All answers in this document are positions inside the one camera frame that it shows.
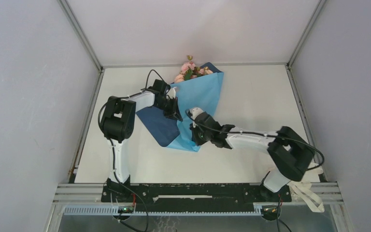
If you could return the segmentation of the pink rose stem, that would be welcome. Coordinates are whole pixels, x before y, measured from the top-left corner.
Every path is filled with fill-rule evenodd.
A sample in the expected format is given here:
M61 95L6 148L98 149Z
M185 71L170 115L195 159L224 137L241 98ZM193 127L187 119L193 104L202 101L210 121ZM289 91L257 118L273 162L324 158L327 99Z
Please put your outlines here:
M183 81L185 81L185 76L183 74L178 74L174 79L174 83L180 83Z
M181 67L181 75L185 81L196 76L197 66L193 61L192 55L187 55L187 61Z
M198 70L198 76L204 76L204 75L210 75L213 74L214 72L211 71L208 67L200 68Z

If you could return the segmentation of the blue wrapping paper sheet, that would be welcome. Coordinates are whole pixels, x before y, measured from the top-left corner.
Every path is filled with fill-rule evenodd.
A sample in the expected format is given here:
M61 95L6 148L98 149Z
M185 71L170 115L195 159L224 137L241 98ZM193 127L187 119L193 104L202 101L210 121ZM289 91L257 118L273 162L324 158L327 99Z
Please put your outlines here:
M179 113L183 121L166 118L163 111L154 106L144 108L136 113L160 146L190 152L199 151L200 147L192 141L190 130L192 121L187 117L186 110L198 107L208 114L214 115L220 99L224 77L224 73L210 62L203 64L202 67L207 67L213 73L171 84L171 87L176 91Z

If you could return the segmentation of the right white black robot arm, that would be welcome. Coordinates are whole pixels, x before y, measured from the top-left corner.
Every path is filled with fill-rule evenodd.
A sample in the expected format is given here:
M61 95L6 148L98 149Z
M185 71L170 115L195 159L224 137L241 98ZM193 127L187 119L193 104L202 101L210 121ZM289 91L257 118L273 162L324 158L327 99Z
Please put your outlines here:
M220 125L214 118L195 107L186 110L196 145L207 142L218 148L252 148L270 156L276 168L264 177L260 196L273 201L279 190L291 181L299 182L309 170L316 148L305 142L293 129L282 126L277 131L255 132L231 124Z

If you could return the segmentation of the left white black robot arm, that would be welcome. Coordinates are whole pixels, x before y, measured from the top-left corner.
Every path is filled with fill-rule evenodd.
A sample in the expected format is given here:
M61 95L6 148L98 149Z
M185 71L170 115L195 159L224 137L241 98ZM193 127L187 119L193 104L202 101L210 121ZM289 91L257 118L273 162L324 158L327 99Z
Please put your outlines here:
M177 122L182 121L178 98L174 90L146 89L127 96L111 96L99 112L98 124L110 148L111 170L109 179L118 183L113 195L127 201L132 194L128 170L127 140L134 131L135 118L140 120L162 147L167 147L180 134Z

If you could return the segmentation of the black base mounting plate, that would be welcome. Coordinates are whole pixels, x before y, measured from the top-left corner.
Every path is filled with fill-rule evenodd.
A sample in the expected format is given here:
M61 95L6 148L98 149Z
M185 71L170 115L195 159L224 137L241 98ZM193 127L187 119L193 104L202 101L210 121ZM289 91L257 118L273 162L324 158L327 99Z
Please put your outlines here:
M135 207L151 213L252 212L256 203L289 203L288 186L273 193L262 185L227 184L136 184L126 187L111 182L103 186L101 202Z

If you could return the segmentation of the aluminium front frame rail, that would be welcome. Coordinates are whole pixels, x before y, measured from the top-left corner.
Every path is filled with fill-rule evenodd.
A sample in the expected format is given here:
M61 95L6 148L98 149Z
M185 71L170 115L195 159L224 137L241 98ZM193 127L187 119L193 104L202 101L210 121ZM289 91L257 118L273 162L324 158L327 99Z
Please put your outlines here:
M54 202L99 203L100 197L103 195L102 189L102 183L58 184ZM310 191L317 194L323 204L344 204L336 182L311 183Z

